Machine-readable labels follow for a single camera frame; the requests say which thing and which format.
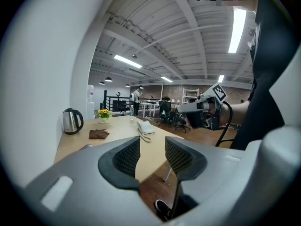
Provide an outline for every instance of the black sneaker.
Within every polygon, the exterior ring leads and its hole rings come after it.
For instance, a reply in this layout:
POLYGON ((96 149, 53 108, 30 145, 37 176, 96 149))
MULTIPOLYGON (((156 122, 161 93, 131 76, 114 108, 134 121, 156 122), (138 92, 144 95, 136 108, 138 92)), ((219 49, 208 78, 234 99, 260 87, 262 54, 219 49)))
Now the black sneaker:
POLYGON ((166 220, 170 220, 171 209, 162 200, 156 200, 154 202, 155 208, 163 214, 166 220))

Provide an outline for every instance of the mesh chair back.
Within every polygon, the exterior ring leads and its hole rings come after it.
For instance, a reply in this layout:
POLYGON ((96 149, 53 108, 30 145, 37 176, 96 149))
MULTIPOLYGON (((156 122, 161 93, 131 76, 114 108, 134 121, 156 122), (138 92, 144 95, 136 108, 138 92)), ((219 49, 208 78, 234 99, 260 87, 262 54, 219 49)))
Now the mesh chair back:
POLYGON ((159 107, 160 107, 160 118, 169 118, 170 116, 170 107, 171 102, 170 101, 159 101, 159 107))

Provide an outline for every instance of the cable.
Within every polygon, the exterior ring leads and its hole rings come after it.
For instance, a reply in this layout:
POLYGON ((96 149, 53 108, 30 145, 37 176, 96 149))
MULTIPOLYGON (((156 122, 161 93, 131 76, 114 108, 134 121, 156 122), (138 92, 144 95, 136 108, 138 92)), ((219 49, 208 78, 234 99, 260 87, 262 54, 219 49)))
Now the cable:
POLYGON ((224 135, 226 134, 226 131, 227 131, 228 127, 230 126, 230 123, 231 123, 231 121, 232 121, 232 116, 233 116, 233 110, 232 110, 231 105, 230 105, 228 102, 226 102, 226 101, 224 101, 223 103, 229 107, 229 109, 230 109, 230 117, 229 117, 229 120, 228 120, 228 123, 227 123, 226 127, 224 128, 224 131, 222 132, 220 138, 217 140, 215 146, 219 146, 220 143, 223 142, 223 141, 222 141, 222 138, 223 138, 224 135))
POLYGON ((145 116, 144 119, 147 119, 149 121, 154 121, 155 119, 153 117, 145 116))
POLYGON ((151 139, 149 137, 147 137, 146 135, 141 134, 140 132, 138 132, 139 136, 147 143, 151 142, 151 139))

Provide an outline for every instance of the table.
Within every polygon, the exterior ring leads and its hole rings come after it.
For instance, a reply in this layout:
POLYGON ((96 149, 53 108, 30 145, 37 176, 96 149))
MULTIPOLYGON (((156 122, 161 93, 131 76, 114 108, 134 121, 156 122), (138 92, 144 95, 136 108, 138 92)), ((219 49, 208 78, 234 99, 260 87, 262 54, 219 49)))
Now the table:
POLYGON ((153 104, 153 103, 148 103, 148 102, 141 102, 140 104, 142 105, 143 118, 145 117, 145 107, 146 107, 147 105, 150 106, 150 116, 151 116, 151 107, 152 107, 153 105, 154 105, 154 115, 153 115, 153 116, 155 116, 156 106, 158 106, 158 107, 160 108, 159 103, 153 104))
MULTIPOLYGON (((88 120, 84 122, 84 127, 75 135, 63 134, 57 149, 55 162, 58 162, 65 156, 78 151, 86 144, 102 145, 111 141, 134 137, 138 135, 137 121, 130 121, 130 116, 118 116, 110 119, 109 124, 99 124, 99 119, 88 120), (106 129, 109 136, 103 139, 89 139, 89 131, 95 129, 106 129)), ((135 178, 141 183, 151 176, 165 162, 165 137, 179 137, 158 127, 155 127, 155 133, 148 134, 151 138, 150 143, 140 140, 140 159, 136 166, 135 178)))

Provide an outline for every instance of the yellow flowers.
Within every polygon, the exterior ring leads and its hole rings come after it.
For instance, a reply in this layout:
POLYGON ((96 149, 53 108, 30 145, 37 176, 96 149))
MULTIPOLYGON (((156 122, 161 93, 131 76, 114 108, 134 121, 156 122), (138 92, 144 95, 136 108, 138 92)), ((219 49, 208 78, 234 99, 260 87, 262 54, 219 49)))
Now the yellow flowers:
POLYGON ((104 109, 104 110, 98 110, 98 116, 102 118, 111 118, 113 117, 113 113, 111 113, 109 110, 104 109))
POLYGON ((105 109, 105 110, 98 110, 98 113, 107 113, 107 114, 109 114, 109 113, 110 113, 110 111, 109 111, 109 110, 107 110, 107 109, 105 109))

